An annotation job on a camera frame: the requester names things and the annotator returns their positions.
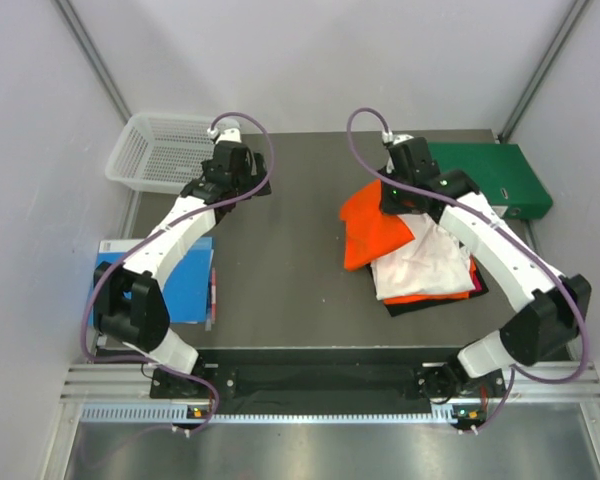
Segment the orange t shirt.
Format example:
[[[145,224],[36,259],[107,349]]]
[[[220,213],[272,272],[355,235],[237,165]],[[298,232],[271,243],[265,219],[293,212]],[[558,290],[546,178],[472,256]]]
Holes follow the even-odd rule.
[[[345,224],[344,268],[358,270],[415,239],[395,215],[381,211],[382,182],[374,180],[352,195],[341,207]]]

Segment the white t shirt pile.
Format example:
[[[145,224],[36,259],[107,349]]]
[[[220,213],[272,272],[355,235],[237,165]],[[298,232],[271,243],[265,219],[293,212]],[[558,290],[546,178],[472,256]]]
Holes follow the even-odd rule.
[[[449,296],[474,289],[468,249],[428,215],[405,214],[400,220],[414,239],[371,262],[376,298]]]

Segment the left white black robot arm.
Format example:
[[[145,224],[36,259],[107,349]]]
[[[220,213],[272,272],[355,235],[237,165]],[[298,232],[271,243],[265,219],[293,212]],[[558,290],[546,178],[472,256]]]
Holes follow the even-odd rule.
[[[184,186],[151,234],[114,263],[96,268],[95,330],[173,370],[172,384],[183,395],[200,394],[207,374],[196,366],[198,351],[172,330],[163,289],[195,243],[238,202],[269,193],[264,157],[243,143],[236,129],[219,134],[211,158],[202,162],[202,175]]]

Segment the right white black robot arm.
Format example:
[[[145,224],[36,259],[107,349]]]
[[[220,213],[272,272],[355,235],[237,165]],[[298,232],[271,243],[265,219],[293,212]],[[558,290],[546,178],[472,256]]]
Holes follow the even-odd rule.
[[[591,285],[567,277],[540,259],[498,216],[464,171],[443,172],[423,137],[384,134],[389,154],[381,170],[384,212],[426,213],[460,243],[497,282],[514,311],[501,328],[463,347],[447,363],[447,384],[467,396],[484,376],[508,367],[531,367],[576,338]]]

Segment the white plastic perforated basket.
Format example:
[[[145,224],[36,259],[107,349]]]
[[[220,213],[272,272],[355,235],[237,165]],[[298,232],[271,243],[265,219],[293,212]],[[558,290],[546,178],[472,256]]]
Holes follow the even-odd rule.
[[[133,115],[109,156],[106,178],[138,192],[180,193],[202,176],[202,163],[212,158],[211,122],[196,115]]]

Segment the red white pen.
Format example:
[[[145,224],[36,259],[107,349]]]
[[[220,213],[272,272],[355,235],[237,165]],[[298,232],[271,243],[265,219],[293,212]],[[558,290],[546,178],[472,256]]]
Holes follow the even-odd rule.
[[[211,325],[213,325],[215,323],[217,315],[217,273],[214,267],[211,268],[210,275],[208,312],[208,321]]]

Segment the blue folder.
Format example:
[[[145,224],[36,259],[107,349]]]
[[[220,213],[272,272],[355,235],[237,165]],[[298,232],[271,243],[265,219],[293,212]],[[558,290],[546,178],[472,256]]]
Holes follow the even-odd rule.
[[[173,270],[163,289],[172,324],[202,324],[211,315],[214,243],[202,237]]]

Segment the orange folded shirt under pile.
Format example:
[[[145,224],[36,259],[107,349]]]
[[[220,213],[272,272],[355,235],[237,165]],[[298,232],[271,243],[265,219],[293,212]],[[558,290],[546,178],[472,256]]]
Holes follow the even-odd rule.
[[[478,267],[476,265],[476,261],[474,260],[474,258],[471,257],[470,258],[470,270],[469,270],[469,273],[471,274],[471,278],[472,278],[472,272],[475,269],[478,269]],[[482,294],[483,292],[486,291],[486,287],[484,285],[483,285],[483,287],[484,287],[483,291],[480,292],[479,294]],[[410,305],[410,304],[416,304],[416,303],[423,303],[425,301],[467,300],[467,299],[470,299],[472,297],[479,295],[479,294],[472,295],[471,291],[465,291],[465,292],[454,293],[454,294],[444,294],[444,295],[409,295],[409,296],[394,297],[394,298],[389,298],[389,299],[383,300],[383,304],[392,306],[392,305]]]

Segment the magenta folded shirt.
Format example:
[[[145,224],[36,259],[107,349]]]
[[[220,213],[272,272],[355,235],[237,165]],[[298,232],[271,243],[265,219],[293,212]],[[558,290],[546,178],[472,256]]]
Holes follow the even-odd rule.
[[[471,291],[472,295],[477,295],[480,292],[483,291],[484,287],[483,287],[483,281],[481,278],[481,274],[480,271],[478,269],[475,269],[472,272],[472,281],[473,281],[473,285],[474,285],[474,289]]]

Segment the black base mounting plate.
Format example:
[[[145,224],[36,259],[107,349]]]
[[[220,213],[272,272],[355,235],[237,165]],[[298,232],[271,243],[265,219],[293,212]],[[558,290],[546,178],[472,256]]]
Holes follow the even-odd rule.
[[[461,377],[452,348],[206,348],[201,383],[155,370],[153,399],[202,400],[214,386],[226,415],[427,413],[434,401],[479,403],[505,392],[503,374]]]

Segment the aluminium rail frame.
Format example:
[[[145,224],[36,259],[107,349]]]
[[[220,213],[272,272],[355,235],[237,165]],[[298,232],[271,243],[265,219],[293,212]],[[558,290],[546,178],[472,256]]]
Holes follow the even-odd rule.
[[[449,424],[482,422],[500,403],[562,405],[600,403],[600,382],[593,368],[576,381],[549,385],[524,376],[498,374],[487,394],[467,393],[448,401],[428,400],[417,389],[399,385],[360,389],[274,389],[248,392],[231,376],[218,391],[195,385],[187,397],[162,390],[160,381],[136,365],[77,365],[70,369],[60,401],[84,422],[174,424],[194,428],[212,424]]]

